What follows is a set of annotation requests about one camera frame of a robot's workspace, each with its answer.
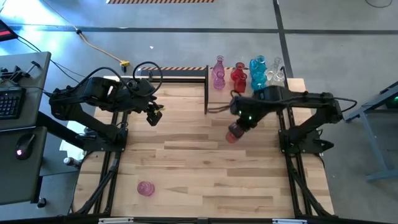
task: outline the wooden tabletop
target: wooden tabletop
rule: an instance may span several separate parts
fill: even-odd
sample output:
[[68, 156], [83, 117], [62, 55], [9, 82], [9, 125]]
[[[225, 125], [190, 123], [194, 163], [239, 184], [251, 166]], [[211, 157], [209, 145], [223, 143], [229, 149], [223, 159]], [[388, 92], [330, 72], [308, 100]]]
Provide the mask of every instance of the wooden tabletop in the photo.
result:
[[[288, 83], [291, 90], [305, 90], [302, 79], [288, 79]], [[224, 90], [229, 96], [230, 89]], [[214, 98], [212, 83], [209, 94], [209, 99]], [[156, 127], [149, 126], [145, 114], [128, 117], [129, 139], [119, 166], [112, 216], [294, 217], [275, 113], [267, 115], [239, 142], [229, 144], [225, 134], [237, 117], [228, 111], [204, 115], [203, 84], [164, 83], [155, 95], [159, 97], [157, 103], [166, 108]], [[209, 108], [225, 104], [227, 97], [220, 95], [227, 94], [219, 93], [222, 101], [210, 101]], [[311, 116], [308, 109], [294, 109], [294, 114], [297, 124]], [[97, 109], [95, 117], [110, 123], [112, 114]], [[103, 157], [103, 152], [94, 152], [84, 162], [75, 192], [75, 210], [98, 185]], [[333, 213], [321, 161], [304, 154], [303, 163], [310, 190]], [[143, 180], [155, 185], [150, 197], [137, 193], [137, 185]], [[301, 191], [298, 196], [303, 210]]]

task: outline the glass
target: glass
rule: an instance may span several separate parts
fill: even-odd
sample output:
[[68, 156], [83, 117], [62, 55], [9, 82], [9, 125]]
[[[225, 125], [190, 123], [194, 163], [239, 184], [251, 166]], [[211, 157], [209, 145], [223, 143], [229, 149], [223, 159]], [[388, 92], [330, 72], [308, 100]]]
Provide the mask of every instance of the glass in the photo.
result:
[[237, 80], [234, 82], [234, 90], [237, 91], [238, 93], [244, 93], [246, 90], [246, 79], [248, 76], [243, 73], [239, 76]]
[[266, 87], [267, 78], [264, 73], [257, 72], [253, 75], [251, 80], [251, 88], [253, 90], [261, 90]]
[[244, 69], [244, 64], [243, 64], [242, 62], [236, 63], [234, 70], [232, 70], [232, 72], [231, 72], [231, 79], [232, 79], [234, 82], [235, 82], [236, 80], [239, 80], [240, 76], [246, 75], [246, 74], [243, 72], [243, 69]]
[[217, 63], [213, 68], [213, 71], [211, 72], [211, 76], [213, 78], [216, 78], [218, 72], [224, 72], [224, 65], [223, 65], [224, 57], [219, 55], [217, 56]]
[[225, 87], [225, 80], [224, 80], [225, 73], [217, 72], [216, 78], [214, 79], [213, 86], [218, 90], [222, 90]]
[[277, 86], [285, 86], [285, 75], [283, 72], [279, 71], [276, 73], [270, 82], [271, 85], [277, 85]]
[[262, 55], [257, 56], [250, 61], [250, 75], [253, 76], [257, 72], [265, 73], [267, 70], [266, 58]]
[[274, 74], [278, 73], [279, 65], [282, 63], [282, 59], [280, 57], [276, 57], [274, 59], [274, 63], [268, 68], [268, 72], [274, 72]]

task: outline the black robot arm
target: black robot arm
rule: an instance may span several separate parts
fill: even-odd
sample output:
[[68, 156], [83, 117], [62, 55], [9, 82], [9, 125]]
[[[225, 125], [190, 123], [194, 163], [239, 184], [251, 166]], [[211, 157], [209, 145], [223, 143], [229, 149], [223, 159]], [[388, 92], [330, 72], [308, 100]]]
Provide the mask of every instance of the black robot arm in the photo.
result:
[[[155, 126], [162, 117], [159, 111], [162, 105], [155, 103], [157, 99], [151, 93], [155, 88], [147, 80], [123, 80], [118, 82], [101, 77], [85, 78], [75, 87], [67, 86], [66, 89], [55, 89], [50, 97], [49, 104], [54, 117], [64, 121], [77, 121], [88, 128], [85, 136], [77, 136], [85, 141], [85, 150], [93, 151], [93, 147], [104, 151], [115, 151], [112, 143], [125, 139], [123, 131], [114, 124], [104, 124], [85, 113], [80, 103], [97, 106], [109, 112], [147, 113], [147, 121]], [[86, 147], [87, 143], [97, 144]]]
[[300, 93], [280, 86], [269, 86], [255, 91], [251, 98], [235, 96], [231, 100], [229, 104], [231, 114], [238, 115], [239, 119], [229, 126], [230, 133], [227, 134], [227, 140], [237, 141], [245, 132], [255, 128], [265, 115], [288, 106], [317, 109], [317, 112], [301, 125], [290, 127], [286, 132], [280, 133], [281, 143], [283, 141], [289, 146], [297, 145], [319, 126], [327, 123], [335, 124], [343, 119], [339, 103], [331, 93]]

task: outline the caster wheel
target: caster wheel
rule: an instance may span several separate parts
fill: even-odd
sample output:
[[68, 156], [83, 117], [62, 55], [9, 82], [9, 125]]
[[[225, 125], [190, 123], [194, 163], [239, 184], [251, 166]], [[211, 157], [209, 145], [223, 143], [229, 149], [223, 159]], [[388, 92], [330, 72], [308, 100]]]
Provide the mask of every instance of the caster wheel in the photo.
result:
[[44, 208], [47, 204], [47, 200], [45, 198], [39, 198], [39, 202], [37, 202], [37, 208]]

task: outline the gray floor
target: gray floor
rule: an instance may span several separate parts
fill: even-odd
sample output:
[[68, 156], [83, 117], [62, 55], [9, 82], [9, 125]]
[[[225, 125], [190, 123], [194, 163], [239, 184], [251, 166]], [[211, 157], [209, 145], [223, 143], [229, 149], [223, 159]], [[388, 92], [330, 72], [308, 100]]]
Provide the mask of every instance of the gray floor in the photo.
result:
[[[8, 1], [0, 19], [8, 24], [68, 25], [40, 1]], [[47, 0], [75, 25], [93, 27], [177, 27], [177, 28], [255, 28], [276, 29], [271, 0], [217, 0], [214, 4], [106, 5], [105, 0]], [[376, 9], [363, 0], [279, 0], [286, 29], [398, 29], [398, 2]], [[41, 32], [26, 26], [19, 34], [68, 68], [86, 75], [99, 66], [119, 70], [117, 61], [85, 45], [73, 32]], [[117, 57], [136, 65], [153, 60], [160, 66], [195, 67], [213, 65], [224, 55], [225, 65], [248, 63], [263, 54], [269, 60], [281, 57], [278, 34], [220, 33], [112, 33], [87, 32], [87, 38]], [[335, 96], [365, 103], [381, 89], [397, 81], [398, 44], [396, 35], [286, 35], [294, 77], [304, 78], [307, 89], [330, 91]], [[31, 52], [16, 40], [1, 42], [0, 55]], [[109, 75], [106, 72], [98, 75]], [[73, 81], [50, 67], [45, 89], [72, 85]], [[49, 114], [47, 98], [40, 108]], [[93, 108], [85, 107], [92, 113]], [[394, 150], [395, 117], [371, 120], [383, 149]], [[325, 153], [326, 175], [333, 206], [344, 218], [396, 223], [398, 181], [367, 183], [366, 174], [377, 171], [362, 124], [325, 125], [323, 138], [335, 143]], [[70, 169], [59, 166], [64, 154], [57, 152], [59, 139], [49, 136], [45, 149], [44, 174]], [[394, 164], [398, 153], [391, 151]], [[44, 209], [20, 203], [0, 207], [0, 220], [66, 214], [76, 182], [75, 173], [44, 179], [42, 195], [49, 204]], [[12, 212], [23, 209], [24, 216]]]

